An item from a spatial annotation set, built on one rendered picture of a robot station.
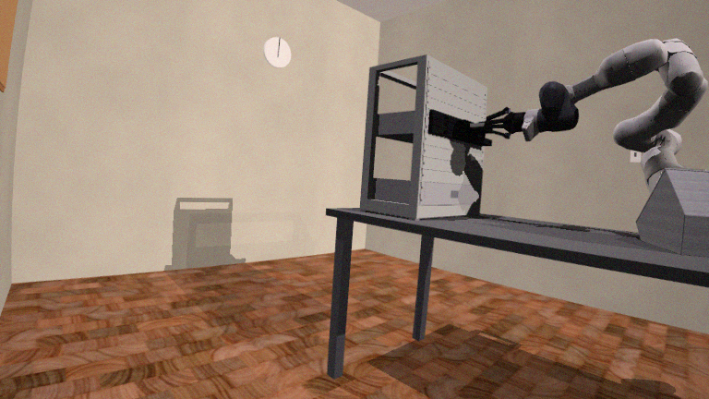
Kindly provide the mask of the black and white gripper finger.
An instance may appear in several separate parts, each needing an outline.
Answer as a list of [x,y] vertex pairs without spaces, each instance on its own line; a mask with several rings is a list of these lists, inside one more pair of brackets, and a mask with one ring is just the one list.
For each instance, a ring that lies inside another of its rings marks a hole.
[[[510,112],[511,112],[511,109],[509,107],[505,107],[502,111],[499,111],[493,115],[487,116],[486,121],[473,123],[473,124],[470,124],[470,126],[472,126],[472,125],[493,125],[493,124],[503,123],[504,121],[510,121],[511,120],[510,117],[492,120],[492,119],[497,118],[499,116],[509,114]],[[489,124],[489,123],[491,123],[491,124]]]
[[509,132],[509,133],[507,133],[507,132],[506,132],[506,133],[502,133],[502,132],[498,132],[498,131],[495,131],[495,130],[491,130],[491,128],[503,128],[503,127],[510,127],[510,126],[511,126],[510,124],[500,124],[500,125],[472,125],[472,126],[470,126],[470,127],[471,127],[471,128],[477,128],[477,127],[478,127],[478,128],[485,128],[485,129],[486,129],[486,132],[493,133],[493,134],[497,134],[497,135],[501,135],[501,136],[504,137],[505,139],[509,139],[509,138],[510,138],[510,135],[511,135],[510,132]]

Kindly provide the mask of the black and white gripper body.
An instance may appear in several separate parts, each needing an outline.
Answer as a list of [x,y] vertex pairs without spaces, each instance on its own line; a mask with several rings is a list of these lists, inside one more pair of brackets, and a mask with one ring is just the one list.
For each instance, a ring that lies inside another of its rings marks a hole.
[[[526,112],[521,112],[521,113],[514,113],[510,112],[507,114],[504,118],[510,117],[510,121],[504,121],[503,124],[510,124],[510,127],[504,127],[505,130],[510,132],[511,134],[515,132],[523,132],[522,126],[523,126],[523,118]],[[514,119],[515,116],[515,119]]]

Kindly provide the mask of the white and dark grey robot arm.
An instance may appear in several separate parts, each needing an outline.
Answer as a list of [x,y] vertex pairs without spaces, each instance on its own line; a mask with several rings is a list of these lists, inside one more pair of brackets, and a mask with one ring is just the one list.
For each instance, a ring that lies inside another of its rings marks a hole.
[[640,164],[651,195],[665,168],[690,169],[677,163],[675,155],[682,146],[682,139],[671,128],[685,120],[707,91],[708,81],[703,78],[697,57],[682,40],[637,42],[605,58],[592,76],[573,85],[565,86],[556,81],[545,83],[539,91],[541,109],[527,110],[524,115],[525,141],[531,141],[541,132],[575,128],[579,119],[575,106],[578,101],[654,70],[659,72],[667,89],[649,110],[620,122],[613,132],[616,144],[643,152]]

